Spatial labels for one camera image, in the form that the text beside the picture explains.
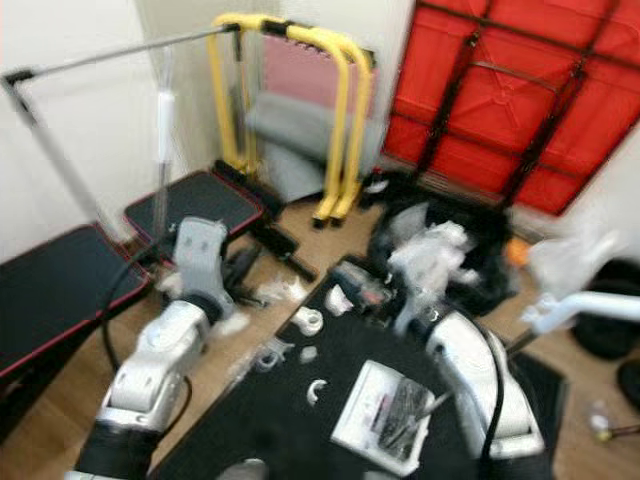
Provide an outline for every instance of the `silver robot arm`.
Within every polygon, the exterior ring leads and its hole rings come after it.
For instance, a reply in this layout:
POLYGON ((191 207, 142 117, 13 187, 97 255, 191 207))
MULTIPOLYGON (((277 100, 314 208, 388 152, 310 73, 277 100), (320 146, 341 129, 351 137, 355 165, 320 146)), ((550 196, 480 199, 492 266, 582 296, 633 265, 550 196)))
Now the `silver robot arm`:
POLYGON ((184 296, 140 333, 67 480, 146 477, 184 376, 202 353, 213 324, 233 312, 222 285, 220 253, 226 235, 220 222, 185 218, 181 223, 174 261, 184 296))

